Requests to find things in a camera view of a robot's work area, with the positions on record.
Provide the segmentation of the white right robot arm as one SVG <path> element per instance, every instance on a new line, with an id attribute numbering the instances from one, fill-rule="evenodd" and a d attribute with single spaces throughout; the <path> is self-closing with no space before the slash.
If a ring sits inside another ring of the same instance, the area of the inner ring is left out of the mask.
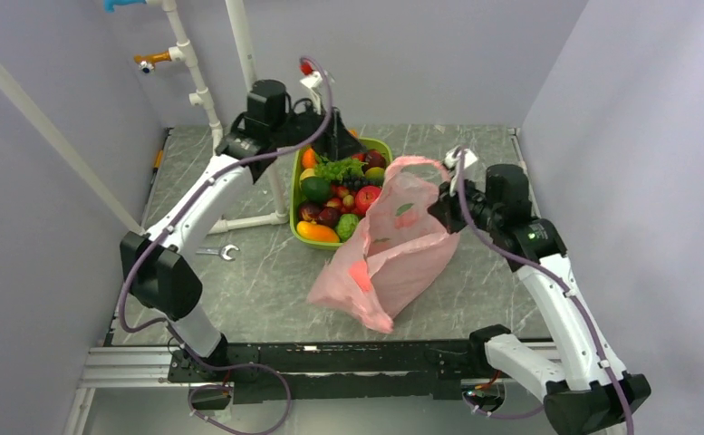
<path id="1" fill-rule="evenodd" d="M 633 414 L 651 395 L 604 337 L 576 283 L 554 224 L 533 213 L 528 178 L 512 164 L 486 171 L 484 189 L 465 178 L 466 165 L 446 162 L 451 176 L 429 213 L 449 233 L 469 227 L 501 255 L 533 297 L 559 355 L 552 362 L 500 325 L 469 337 L 468 368 L 478 376 L 509 376 L 540 402 L 558 434 L 633 434 Z"/>

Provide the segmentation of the pink plastic bag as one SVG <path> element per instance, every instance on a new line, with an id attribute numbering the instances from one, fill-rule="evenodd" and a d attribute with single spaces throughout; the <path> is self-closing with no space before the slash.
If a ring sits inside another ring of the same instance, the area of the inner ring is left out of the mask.
<path id="1" fill-rule="evenodd" d="M 449 233 L 429 212 L 439 186 L 408 171 L 437 160 L 403 156 L 386 169 L 382 193 L 313 283 L 307 301 L 345 312 L 363 326 L 389 334 L 395 317 L 445 270 L 460 235 Z"/>

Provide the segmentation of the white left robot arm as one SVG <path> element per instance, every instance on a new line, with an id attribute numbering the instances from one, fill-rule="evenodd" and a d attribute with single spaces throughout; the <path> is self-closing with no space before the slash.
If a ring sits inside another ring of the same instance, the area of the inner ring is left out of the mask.
<path id="1" fill-rule="evenodd" d="M 314 144 L 329 145 L 333 157 L 361 148 L 342 126 L 329 80 L 322 86 L 303 111 L 296 111 L 282 82 L 255 82 L 246 110 L 235 118 L 189 191 L 152 227 L 130 231 L 120 242 L 124 278 L 116 311 L 121 329 L 136 333 L 165 324 L 193 356 L 192 369 L 204 380 L 214 381 L 226 372 L 228 341 L 207 316 L 202 282 L 186 257 L 196 253 L 226 209 L 277 158 Z"/>

